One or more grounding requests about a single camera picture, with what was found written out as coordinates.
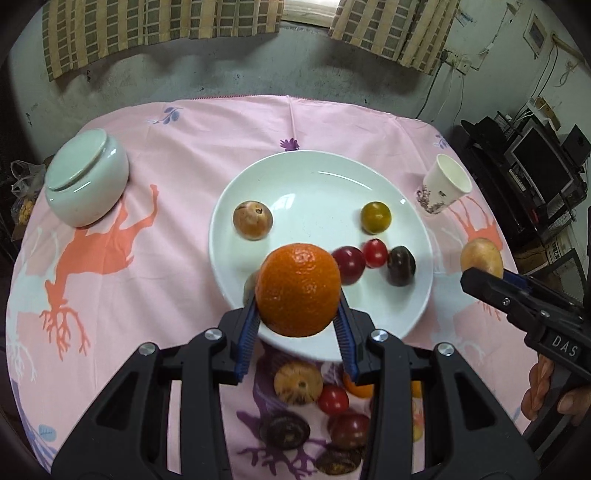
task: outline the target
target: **plastic bag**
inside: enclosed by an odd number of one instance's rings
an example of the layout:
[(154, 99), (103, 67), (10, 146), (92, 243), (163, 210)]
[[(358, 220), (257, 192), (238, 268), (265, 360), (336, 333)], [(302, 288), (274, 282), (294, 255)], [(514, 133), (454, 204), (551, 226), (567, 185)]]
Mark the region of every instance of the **plastic bag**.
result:
[(39, 194), (45, 180), (45, 165), (35, 165), (22, 160), (10, 163), (10, 171), (16, 182), (12, 185), (12, 194), (17, 198)]
[(10, 164), (10, 171), (16, 179), (12, 185), (12, 194), (17, 197), (11, 208), (12, 220), (16, 225), (26, 225), (43, 187), (46, 167), (15, 160)]

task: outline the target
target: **white ceramic bowl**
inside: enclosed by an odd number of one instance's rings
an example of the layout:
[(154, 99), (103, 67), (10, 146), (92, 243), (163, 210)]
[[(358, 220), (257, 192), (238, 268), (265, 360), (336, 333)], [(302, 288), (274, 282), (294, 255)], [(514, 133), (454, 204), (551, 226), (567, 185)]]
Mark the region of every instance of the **white ceramic bowl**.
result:
[(62, 222), (86, 226), (113, 208), (128, 178), (125, 150), (115, 137), (96, 128), (58, 150), (45, 177), (45, 196)]

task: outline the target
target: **paper cup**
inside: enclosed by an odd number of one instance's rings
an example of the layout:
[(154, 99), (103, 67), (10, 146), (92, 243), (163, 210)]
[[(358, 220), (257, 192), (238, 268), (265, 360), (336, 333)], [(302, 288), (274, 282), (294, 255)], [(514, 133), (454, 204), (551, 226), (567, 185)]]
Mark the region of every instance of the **paper cup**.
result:
[(417, 203), (435, 215), (472, 191), (472, 179), (453, 158), (440, 153), (417, 190)]

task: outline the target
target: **computer monitor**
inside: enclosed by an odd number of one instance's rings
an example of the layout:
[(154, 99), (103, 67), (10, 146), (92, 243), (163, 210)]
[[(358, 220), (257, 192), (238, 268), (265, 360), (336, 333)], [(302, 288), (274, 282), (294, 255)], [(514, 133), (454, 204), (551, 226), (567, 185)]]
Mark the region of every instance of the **computer monitor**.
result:
[(560, 153), (560, 147), (548, 138), (544, 127), (535, 121), (526, 124), (505, 155), (513, 165), (518, 163), (544, 203), (550, 203), (573, 181)]

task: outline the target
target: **table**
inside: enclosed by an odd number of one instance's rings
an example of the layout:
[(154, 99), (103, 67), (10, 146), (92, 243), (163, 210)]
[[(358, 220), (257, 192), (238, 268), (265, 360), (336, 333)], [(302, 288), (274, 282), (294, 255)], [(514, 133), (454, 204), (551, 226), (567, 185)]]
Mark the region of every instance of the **table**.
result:
[[(433, 127), (418, 120), (291, 97), (150, 103), (109, 113), (85, 129), (97, 127), (115, 135), (128, 153), (130, 181), (122, 200), (88, 230), (74, 231), (51, 213), (42, 194), (8, 301), (12, 386), (28, 438), (48, 470), (79, 417), (138, 345), (186, 343), (228, 309), (213, 280), (207, 233), (223, 188), (245, 167), (283, 150), (323, 150), (369, 165), (413, 198), (436, 154), (457, 158)], [(434, 249), (433, 292), (405, 341), (429, 349), (443, 340), (455, 344), (523, 429), (519, 405), (536, 355), (504, 315), (463, 294), (459, 283), (460, 250), (473, 238), (494, 241), (505, 266), (515, 269), (496, 220), (475, 187), (426, 225)], [(326, 416), (308, 405), (290, 407), (311, 424), (304, 447), (276, 452), (258, 440), (258, 419), (284, 408), (269, 371), (287, 358), (259, 343), (256, 368), (240, 386), (221, 390), (236, 479), (301, 480), (314, 471), (312, 460), (329, 438)], [(337, 366), (320, 367), (326, 381), (339, 382)], [(168, 433), (173, 471), (179, 469), (179, 391), (175, 385)], [(369, 410), (359, 399), (352, 407)]]

